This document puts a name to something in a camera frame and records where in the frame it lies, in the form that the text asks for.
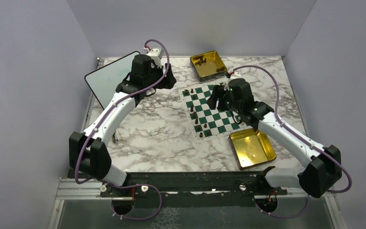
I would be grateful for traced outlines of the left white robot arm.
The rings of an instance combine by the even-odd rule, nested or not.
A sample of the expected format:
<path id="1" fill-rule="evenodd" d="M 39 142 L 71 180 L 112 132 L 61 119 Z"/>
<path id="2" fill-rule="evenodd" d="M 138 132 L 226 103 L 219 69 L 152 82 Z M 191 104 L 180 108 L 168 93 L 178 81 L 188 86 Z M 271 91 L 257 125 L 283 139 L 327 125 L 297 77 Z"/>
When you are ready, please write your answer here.
<path id="1" fill-rule="evenodd" d="M 79 180 L 79 173 L 83 172 L 89 175 L 86 181 L 94 178 L 111 183 L 119 196 L 130 192 L 127 173 L 112 164 L 108 143 L 125 117 L 147 96 L 148 90 L 171 89 L 175 83 L 169 57 L 165 65 L 156 55 L 134 57 L 131 71 L 117 85 L 111 102 L 99 118 L 82 133 L 74 132 L 69 138 L 70 166 L 77 184 L 85 183 Z"/>

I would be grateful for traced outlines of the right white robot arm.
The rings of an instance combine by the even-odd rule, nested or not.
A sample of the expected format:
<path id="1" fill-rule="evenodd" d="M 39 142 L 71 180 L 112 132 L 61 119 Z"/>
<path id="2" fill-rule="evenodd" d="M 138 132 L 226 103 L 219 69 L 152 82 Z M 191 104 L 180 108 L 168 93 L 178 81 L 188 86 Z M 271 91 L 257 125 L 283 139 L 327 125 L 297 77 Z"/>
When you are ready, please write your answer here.
<path id="1" fill-rule="evenodd" d="M 272 107 L 254 99 L 250 84 L 244 79 L 214 85 L 207 104 L 210 109 L 238 114 L 242 122 L 274 139 L 304 167 L 303 171 L 265 169 L 256 181 L 260 193 L 268 194 L 276 187 L 293 187 L 320 198 L 341 178 L 339 149 L 334 145 L 325 147 L 287 125 Z"/>

